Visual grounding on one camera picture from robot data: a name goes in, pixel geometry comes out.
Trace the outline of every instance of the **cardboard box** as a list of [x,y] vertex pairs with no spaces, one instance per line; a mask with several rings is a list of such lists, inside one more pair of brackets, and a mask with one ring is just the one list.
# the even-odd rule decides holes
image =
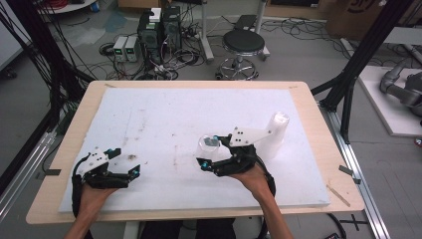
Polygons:
[[362,40],[383,9],[380,1],[337,1],[328,15],[325,29],[334,38]]
[[317,9],[322,12],[331,12],[337,0],[319,0]]
[[158,8],[165,7],[171,0],[118,0],[119,8]]

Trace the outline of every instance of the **white object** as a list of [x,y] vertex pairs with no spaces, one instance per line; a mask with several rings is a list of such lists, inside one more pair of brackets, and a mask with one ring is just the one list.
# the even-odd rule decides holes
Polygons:
[[[264,128],[283,107],[289,115],[283,150],[266,162],[282,207],[329,204],[308,138],[288,90],[108,88],[78,158],[95,146],[121,148],[108,170],[119,173],[140,164],[140,177],[115,192],[103,211],[259,208],[237,180],[200,169],[195,158],[204,132],[228,135],[236,125]],[[231,156],[220,146],[215,160]],[[72,181],[60,207],[72,211]]]
[[126,50],[124,49],[124,46],[126,45],[126,41],[127,41],[127,37],[118,37],[117,41],[112,47],[114,50],[115,60],[118,62],[127,61]]
[[[366,67],[360,74],[363,88],[391,135],[420,136],[422,135],[421,118],[412,114],[397,98],[384,94],[379,90],[379,83],[382,77],[390,70],[391,68]],[[420,71],[417,69],[403,69],[395,85],[404,88],[407,77]]]
[[108,162],[108,156],[105,155],[99,148],[96,148],[93,152],[90,153],[88,159],[81,163],[77,174],[84,176],[85,173],[105,164],[106,162]]
[[161,8],[151,8],[152,16],[149,16],[149,22],[159,22],[161,19]]
[[127,60],[130,62],[137,62],[140,56],[140,45],[139,39],[137,37],[129,36],[127,38],[126,45],[124,46],[126,50]]
[[212,135],[203,135],[198,140],[195,157],[214,160],[217,156],[219,141]]
[[247,146],[267,137],[269,130],[246,127],[235,127],[230,139],[230,146]]
[[263,160],[270,160],[279,152],[289,120],[289,116],[281,112],[274,113],[271,117],[266,127],[271,135],[256,143],[257,154]]

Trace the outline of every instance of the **forearm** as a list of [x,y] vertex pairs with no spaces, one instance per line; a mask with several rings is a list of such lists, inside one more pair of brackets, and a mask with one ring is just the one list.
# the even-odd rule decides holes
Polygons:
[[264,218],[267,222],[271,238],[287,239],[293,238],[293,235],[286,223],[285,218],[280,212],[277,202],[270,190],[264,190],[254,195],[261,205],[264,212]]
[[68,231],[65,239],[83,239],[90,230],[91,225],[96,221],[97,217],[94,215],[78,215],[71,229]]

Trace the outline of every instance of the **wrist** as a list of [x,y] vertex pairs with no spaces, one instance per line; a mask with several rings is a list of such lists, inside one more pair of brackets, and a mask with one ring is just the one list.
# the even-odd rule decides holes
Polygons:
[[258,190],[255,190],[252,195],[254,198],[261,204],[263,202],[266,202],[268,200],[274,200],[274,196],[270,191],[270,188],[267,186],[261,187]]
[[97,221],[98,215],[96,213],[79,213],[76,220],[86,225],[91,225]]

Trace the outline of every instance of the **black stool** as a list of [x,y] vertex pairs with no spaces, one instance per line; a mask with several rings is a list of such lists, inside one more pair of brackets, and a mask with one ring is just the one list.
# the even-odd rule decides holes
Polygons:
[[255,56],[263,52],[264,39],[249,30],[233,30],[223,37],[223,47],[228,52],[236,54],[236,58],[228,58],[220,64],[217,80],[251,80],[259,76],[255,65],[243,57]]

